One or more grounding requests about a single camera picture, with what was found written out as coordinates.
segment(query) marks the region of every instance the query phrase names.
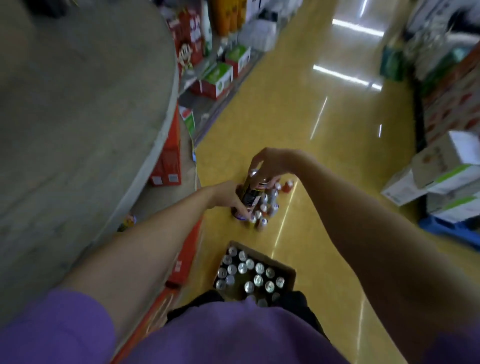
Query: white box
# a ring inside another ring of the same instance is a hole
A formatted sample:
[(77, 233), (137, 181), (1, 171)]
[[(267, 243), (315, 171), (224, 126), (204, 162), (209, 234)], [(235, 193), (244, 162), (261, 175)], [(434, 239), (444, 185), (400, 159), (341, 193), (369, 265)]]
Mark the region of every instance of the white box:
[(428, 194), (427, 212), (451, 223), (480, 215), (480, 180), (448, 194)]
[(467, 132), (449, 131), (412, 159), (418, 188), (447, 194), (480, 178), (480, 141)]
[(382, 195), (397, 206), (402, 206), (426, 193), (427, 190), (415, 185), (410, 165), (395, 173), (382, 190)]

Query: yellow floor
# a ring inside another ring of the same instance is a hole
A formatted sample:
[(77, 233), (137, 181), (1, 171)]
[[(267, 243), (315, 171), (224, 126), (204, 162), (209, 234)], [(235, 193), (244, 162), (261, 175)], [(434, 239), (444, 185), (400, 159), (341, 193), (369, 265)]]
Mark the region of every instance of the yellow floor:
[[(252, 156), (264, 146), (302, 148), (394, 209), (379, 191), (414, 154), (412, 95), (406, 84), (384, 81), (378, 69), (382, 46), (401, 29), (408, 6), (407, 0), (305, 0), (275, 50), (198, 147), (202, 185), (243, 182)], [(333, 19), (385, 35), (332, 25)], [(347, 81), (348, 76), (377, 88)], [(302, 185), (281, 195), (279, 204), (280, 212), (261, 233), (247, 230), (229, 210), (206, 213), (203, 244), (182, 303), (212, 286), (225, 246), (237, 240), (296, 269), (295, 289), (306, 294), (326, 334), (350, 362), (404, 363)], [(412, 204), (399, 211), (416, 219)], [(480, 281), (480, 254), (434, 239)]]

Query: box of cans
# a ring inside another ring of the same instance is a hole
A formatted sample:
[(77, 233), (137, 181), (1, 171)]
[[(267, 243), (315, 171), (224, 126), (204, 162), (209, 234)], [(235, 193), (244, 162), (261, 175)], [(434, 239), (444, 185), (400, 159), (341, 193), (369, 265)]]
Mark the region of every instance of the box of cans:
[(268, 307), (293, 290), (296, 277), (292, 267), (230, 241), (213, 286), (226, 300), (241, 301), (252, 296), (259, 306)]

